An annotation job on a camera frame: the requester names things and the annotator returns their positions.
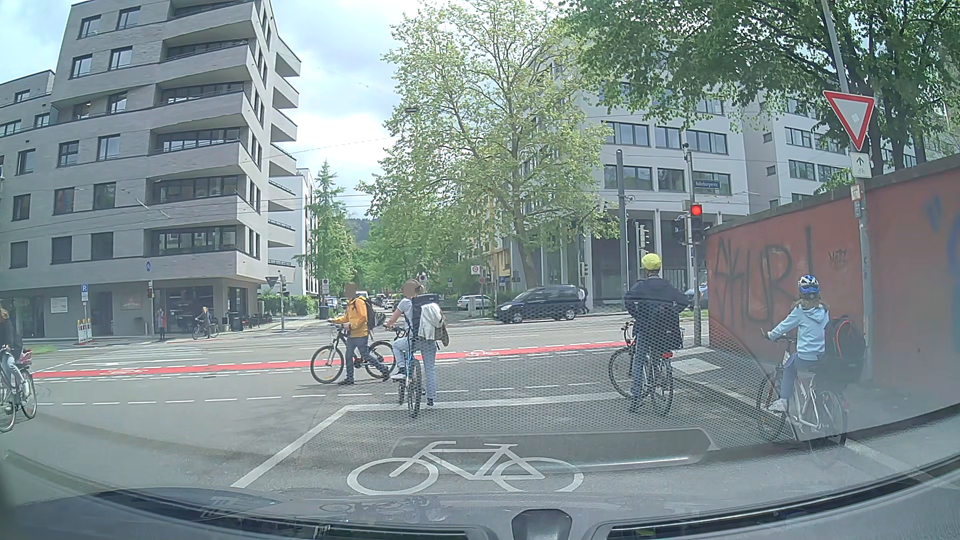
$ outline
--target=yellow jacket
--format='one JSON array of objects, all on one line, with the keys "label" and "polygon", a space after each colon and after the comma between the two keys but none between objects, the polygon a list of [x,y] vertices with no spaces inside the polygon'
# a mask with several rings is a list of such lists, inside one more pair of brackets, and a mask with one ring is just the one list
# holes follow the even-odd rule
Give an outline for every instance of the yellow jacket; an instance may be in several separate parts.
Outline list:
[{"label": "yellow jacket", "polygon": [[333,319],[334,323],[350,323],[350,337],[367,337],[367,304],[356,297],[347,304],[347,312]]}]

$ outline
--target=pedestrian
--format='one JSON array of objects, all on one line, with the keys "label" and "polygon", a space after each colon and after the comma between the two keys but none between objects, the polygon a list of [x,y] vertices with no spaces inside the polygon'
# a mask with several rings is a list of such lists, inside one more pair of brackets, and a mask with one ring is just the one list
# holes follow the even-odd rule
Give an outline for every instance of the pedestrian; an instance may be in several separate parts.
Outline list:
[{"label": "pedestrian", "polygon": [[347,302],[347,312],[343,315],[327,319],[327,322],[338,325],[346,324],[350,332],[347,338],[347,355],[344,357],[344,363],[347,366],[347,378],[338,382],[341,385],[353,384],[353,352],[360,353],[360,357],[368,363],[373,364],[380,370],[383,380],[388,380],[390,370],[379,358],[372,355],[368,341],[370,340],[370,327],[376,324],[375,321],[368,321],[367,299],[357,295],[357,284],[347,283],[344,285],[344,295],[350,300]]},{"label": "pedestrian", "polygon": [[166,339],[167,313],[163,310],[163,307],[156,309],[156,331],[160,334],[160,341]]}]

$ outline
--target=yield sign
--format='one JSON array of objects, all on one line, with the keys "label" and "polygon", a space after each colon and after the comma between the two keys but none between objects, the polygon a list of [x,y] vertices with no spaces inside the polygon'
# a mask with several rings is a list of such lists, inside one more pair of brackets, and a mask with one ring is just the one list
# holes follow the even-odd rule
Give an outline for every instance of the yield sign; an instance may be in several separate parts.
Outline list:
[{"label": "yield sign", "polygon": [[830,90],[824,90],[824,96],[847,130],[853,146],[857,150],[863,148],[863,140],[867,138],[867,128],[870,126],[870,116],[874,113],[874,98]]}]

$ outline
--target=traffic light pole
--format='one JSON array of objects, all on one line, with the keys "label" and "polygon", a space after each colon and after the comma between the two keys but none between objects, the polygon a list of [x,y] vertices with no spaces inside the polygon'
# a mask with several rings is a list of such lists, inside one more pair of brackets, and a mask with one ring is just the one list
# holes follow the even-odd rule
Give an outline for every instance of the traffic light pole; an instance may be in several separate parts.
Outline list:
[{"label": "traffic light pole", "polygon": [[[697,190],[693,187],[693,154],[690,152],[689,144],[684,145],[684,159],[686,160],[686,173],[690,185],[690,205],[697,202]],[[688,260],[689,281],[693,287],[693,346],[703,345],[702,317],[700,312],[700,259],[697,255],[697,247],[693,243],[693,220],[690,211],[686,213],[686,244],[690,248]]]}]

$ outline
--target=blue helmet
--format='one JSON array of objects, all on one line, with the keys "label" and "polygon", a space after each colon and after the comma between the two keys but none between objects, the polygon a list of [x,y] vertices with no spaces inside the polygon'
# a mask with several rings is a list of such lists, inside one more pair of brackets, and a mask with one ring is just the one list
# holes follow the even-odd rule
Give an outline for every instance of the blue helmet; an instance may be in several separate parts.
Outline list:
[{"label": "blue helmet", "polygon": [[797,282],[797,288],[800,289],[800,294],[816,294],[820,292],[820,282],[807,274]]}]

